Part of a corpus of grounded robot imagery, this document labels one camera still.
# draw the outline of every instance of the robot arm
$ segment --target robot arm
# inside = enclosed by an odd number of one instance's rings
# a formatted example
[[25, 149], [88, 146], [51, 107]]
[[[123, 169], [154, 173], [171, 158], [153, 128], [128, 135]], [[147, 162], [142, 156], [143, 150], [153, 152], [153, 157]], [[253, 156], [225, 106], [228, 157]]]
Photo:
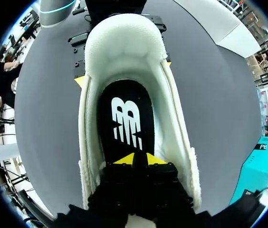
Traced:
[[76, 0], [40, 0], [32, 8], [39, 14], [42, 27], [50, 28], [64, 21], [72, 12]]

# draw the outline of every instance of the white padding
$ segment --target white padding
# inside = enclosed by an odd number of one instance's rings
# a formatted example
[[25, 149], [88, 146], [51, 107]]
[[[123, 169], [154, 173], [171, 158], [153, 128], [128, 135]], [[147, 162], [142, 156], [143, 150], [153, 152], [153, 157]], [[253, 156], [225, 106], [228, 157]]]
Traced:
[[261, 48], [245, 25], [217, 0], [176, 0], [207, 31], [214, 43], [247, 58]]
[[158, 28], [149, 19], [136, 14], [110, 17], [91, 31], [85, 49], [86, 74], [92, 78], [103, 76], [101, 70], [107, 62], [121, 54], [157, 62], [167, 58]]

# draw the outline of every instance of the new balance logo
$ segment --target new balance logo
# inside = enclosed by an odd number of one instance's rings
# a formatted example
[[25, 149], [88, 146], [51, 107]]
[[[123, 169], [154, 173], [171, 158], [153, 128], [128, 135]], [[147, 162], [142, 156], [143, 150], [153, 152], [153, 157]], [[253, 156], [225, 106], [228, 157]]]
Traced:
[[127, 101], [124, 103], [122, 99], [115, 97], [112, 99], [112, 119], [115, 122], [120, 124], [119, 127], [114, 127], [114, 137], [117, 137], [117, 128], [119, 131], [119, 138], [122, 142], [124, 142], [124, 131], [126, 142], [128, 145], [131, 145], [131, 141], [133, 142], [133, 146], [137, 147], [136, 139], [138, 139], [139, 149], [142, 150], [142, 139], [134, 135], [137, 132], [140, 132], [140, 116], [137, 105], [133, 101]]

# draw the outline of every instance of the yellow marker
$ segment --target yellow marker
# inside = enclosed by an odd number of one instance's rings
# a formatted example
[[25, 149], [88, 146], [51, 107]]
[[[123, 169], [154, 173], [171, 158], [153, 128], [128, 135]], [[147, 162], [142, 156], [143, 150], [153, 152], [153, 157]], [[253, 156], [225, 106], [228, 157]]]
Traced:
[[150, 153], [147, 153], [148, 158], [148, 165], [154, 165], [157, 164], [167, 164], [165, 161], [160, 160], [159, 158], [156, 158], [155, 156], [151, 155]]
[[128, 165], [132, 165], [133, 163], [133, 158], [134, 158], [134, 153], [131, 153], [127, 156], [125, 156], [124, 158], [118, 160], [118, 161], [115, 161], [113, 164], [128, 164]]
[[83, 76], [80, 76], [80, 77], [78, 77], [78, 78], [75, 78], [75, 81], [78, 83], [78, 85], [82, 88], [82, 83], [83, 83], [83, 78], [84, 78], [85, 76], [83, 75]]

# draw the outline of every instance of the black device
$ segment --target black device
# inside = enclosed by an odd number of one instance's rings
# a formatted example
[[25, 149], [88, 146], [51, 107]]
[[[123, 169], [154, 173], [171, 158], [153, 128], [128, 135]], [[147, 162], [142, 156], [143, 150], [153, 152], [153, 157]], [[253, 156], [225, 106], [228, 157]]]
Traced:
[[147, 164], [146, 154], [134, 155], [133, 164], [107, 163], [100, 185], [88, 199], [88, 210], [70, 205], [65, 215], [58, 213], [51, 228], [124, 228], [128, 215], [149, 219], [157, 228], [251, 227], [264, 206], [259, 192], [242, 196], [217, 215], [195, 214], [192, 198], [177, 178], [172, 163]]

